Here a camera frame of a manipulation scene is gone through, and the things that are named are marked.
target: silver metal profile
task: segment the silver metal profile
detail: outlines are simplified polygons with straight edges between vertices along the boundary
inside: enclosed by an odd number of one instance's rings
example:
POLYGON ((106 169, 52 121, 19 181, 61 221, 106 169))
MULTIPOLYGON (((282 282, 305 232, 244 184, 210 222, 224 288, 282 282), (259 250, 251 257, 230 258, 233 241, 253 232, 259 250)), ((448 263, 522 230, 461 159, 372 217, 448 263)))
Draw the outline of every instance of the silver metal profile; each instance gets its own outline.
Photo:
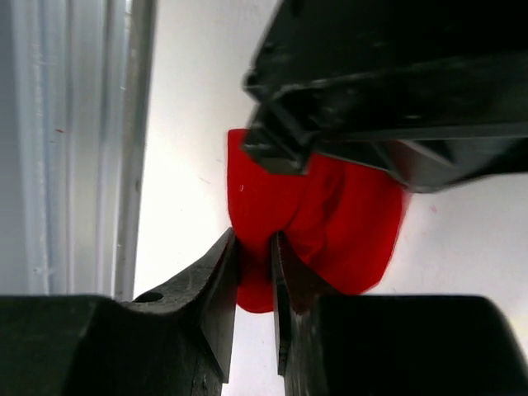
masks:
POLYGON ((153 0, 12 0, 28 293, 131 299, 153 0))

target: red fabric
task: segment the red fabric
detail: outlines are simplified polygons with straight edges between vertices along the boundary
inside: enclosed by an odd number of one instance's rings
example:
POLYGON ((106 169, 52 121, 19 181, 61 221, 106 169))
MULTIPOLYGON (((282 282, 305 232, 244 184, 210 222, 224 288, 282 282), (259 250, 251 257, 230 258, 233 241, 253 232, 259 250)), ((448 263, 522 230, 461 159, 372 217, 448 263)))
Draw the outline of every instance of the red fabric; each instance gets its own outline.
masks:
POLYGON ((403 216, 403 191, 384 172, 314 155, 307 176, 271 175, 228 134, 228 203, 240 239, 238 304, 273 310, 271 236, 283 231, 299 257, 347 295, 376 285, 403 216))

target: white surface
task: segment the white surface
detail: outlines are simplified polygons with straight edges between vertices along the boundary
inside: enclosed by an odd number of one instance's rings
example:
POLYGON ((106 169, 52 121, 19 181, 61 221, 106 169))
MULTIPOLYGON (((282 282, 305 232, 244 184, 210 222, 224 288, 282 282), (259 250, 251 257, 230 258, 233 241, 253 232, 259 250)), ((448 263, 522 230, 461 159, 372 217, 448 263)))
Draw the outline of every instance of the white surface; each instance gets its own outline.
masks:
MULTIPOLYGON (((225 132, 248 119, 240 81, 274 2, 159 2, 136 295, 191 264, 229 226, 225 132)), ((524 176, 416 196, 373 292, 487 295, 528 350, 527 196, 524 176)), ((224 396, 284 394, 272 329, 269 314, 237 312, 224 396)))

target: black object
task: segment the black object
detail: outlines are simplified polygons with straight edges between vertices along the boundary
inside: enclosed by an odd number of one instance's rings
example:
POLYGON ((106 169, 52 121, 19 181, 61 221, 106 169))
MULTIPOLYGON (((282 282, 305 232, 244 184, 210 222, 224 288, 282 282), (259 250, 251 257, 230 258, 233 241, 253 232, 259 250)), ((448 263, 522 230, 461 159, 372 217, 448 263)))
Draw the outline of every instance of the black object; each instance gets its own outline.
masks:
POLYGON ((528 171, 523 4, 284 0, 245 80, 243 149, 270 172, 309 156, 436 191, 528 171))
POLYGON ((0 394, 220 396, 236 266, 229 230, 198 262, 133 303, 0 298, 0 394))
POLYGON ((528 395, 502 314, 471 296, 345 296, 273 241, 286 396, 528 395))

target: folded red cloth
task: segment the folded red cloth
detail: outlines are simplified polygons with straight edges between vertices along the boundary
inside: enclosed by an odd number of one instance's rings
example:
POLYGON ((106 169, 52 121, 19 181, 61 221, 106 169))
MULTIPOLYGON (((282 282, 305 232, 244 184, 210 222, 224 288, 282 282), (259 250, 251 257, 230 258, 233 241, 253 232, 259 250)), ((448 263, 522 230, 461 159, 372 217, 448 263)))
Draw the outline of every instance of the folded red cloth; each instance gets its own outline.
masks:
POLYGON ((315 154, 307 176, 271 175, 228 134, 228 204, 241 241, 238 304, 273 310, 270 240, 285 233, 309 267, 347 295, 376 285, 403 217, 403 190, 386 173, 315 154))

